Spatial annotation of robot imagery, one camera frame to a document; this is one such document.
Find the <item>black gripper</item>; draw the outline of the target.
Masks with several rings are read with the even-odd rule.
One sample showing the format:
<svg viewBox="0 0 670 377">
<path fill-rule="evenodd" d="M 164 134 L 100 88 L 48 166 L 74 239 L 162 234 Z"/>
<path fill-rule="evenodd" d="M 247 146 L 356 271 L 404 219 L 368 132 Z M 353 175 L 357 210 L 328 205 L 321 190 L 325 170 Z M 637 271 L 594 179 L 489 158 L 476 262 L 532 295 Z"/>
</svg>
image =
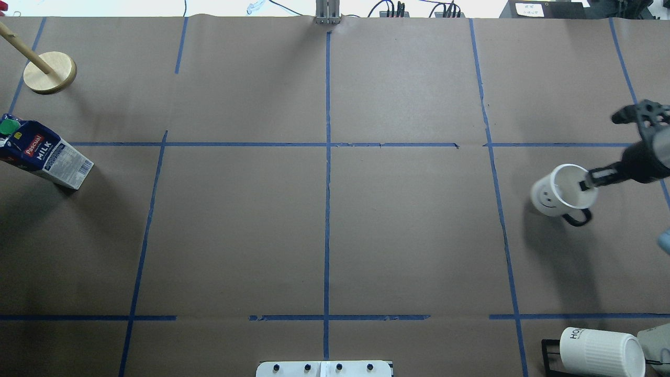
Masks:
<svg viewBox="0 0 670 377">
<path fill-rule="evenodd" d="M 579 182 L 582 192 L 624 182 L 643 184 L 669 177 L 669 136 L 655 136 L 650 143 L 639 141 L 624 149 L 620 162 L 591 169 Z"/>
</svg>

